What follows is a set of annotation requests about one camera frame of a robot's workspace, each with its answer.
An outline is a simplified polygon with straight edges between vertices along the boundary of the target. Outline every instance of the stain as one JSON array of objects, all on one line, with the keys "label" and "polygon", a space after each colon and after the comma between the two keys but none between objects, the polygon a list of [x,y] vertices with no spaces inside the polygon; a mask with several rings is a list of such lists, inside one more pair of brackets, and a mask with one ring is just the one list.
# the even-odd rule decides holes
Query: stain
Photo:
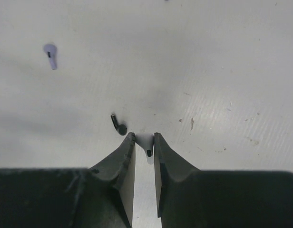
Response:
[{"label": "stain", "polygon": [[191,118],[191,130],[193,130],[193,126],[194,126],[194,119]]},{"label": "stain", "polygon": [[246,138],[252,143],[253,146],[257,146],[258,144],[260,144],[260,141],[258,140],[254,140],[250,137],[246,137]]}]

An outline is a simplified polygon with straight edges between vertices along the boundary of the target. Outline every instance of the white earbud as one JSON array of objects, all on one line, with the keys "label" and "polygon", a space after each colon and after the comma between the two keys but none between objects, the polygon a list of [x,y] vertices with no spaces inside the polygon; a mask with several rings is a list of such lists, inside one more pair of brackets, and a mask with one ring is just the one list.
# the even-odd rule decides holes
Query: white earbud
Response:
[{"label": "white earbud", "polygon": [[57,55],[57,47],[53,44],[45,44],[43,47],[44,52],[46,53],[51,69],[57,69],[56,55]]},{"label": "white earbud", "polygon": [[146,153],[147,163],[150,165],[154,163],[153,146],[154,146],[154,135],[146,133],[135,134],[136,143],[144,149]]}]

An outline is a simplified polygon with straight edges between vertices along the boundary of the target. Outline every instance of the black earbud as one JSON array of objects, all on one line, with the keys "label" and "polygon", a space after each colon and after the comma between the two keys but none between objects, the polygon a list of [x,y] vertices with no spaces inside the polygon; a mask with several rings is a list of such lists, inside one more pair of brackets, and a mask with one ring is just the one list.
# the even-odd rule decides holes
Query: black earbud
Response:
[{"label": "black earbud", "polygon": [[120,134],[120,135],[126,135],[127,134],[127,127],[124,124],[118,124],[117,118],[115,116],[115,114],[112,114],[110,116],[112,118],[114,127],[116,129],[116,131]]}]

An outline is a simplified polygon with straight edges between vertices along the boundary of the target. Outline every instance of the dark speck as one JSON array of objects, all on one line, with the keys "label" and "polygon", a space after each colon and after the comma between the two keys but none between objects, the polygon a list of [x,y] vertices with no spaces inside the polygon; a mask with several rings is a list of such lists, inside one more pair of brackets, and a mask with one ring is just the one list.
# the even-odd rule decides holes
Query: dark speck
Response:
[{"label": "dark speck", "polygon": [[94,170],[92,170],[92,172],[95,174],[100,173],[100,171],[98,169],[94,169]]}]

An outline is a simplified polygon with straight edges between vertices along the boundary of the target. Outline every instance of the earbud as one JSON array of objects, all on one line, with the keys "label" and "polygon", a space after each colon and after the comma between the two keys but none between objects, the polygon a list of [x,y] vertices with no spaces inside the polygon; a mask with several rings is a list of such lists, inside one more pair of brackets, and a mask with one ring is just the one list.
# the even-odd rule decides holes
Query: earbud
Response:
[{"label": "earbud", "polygon": [[45,44],[43,47],[44,52],[46,53],[51,69],[57,69],[56,55],[57,55],[57,47],[53,44]]},{"label": "earbud", "polygon": [[147,163],[150,165],[154,163],[153,146],[154,135],[146,133],[135,134],[136,143],[145,151]]},{"label": "earbud", "polygon": [[127,133],[127,127],[124,124],[118,124],[117,118],[115,116],[115,114],[112,114],[110,116],[112,118],[114,127],[116,129],[116,131],[120,134],[120,135],[126,135]]}]

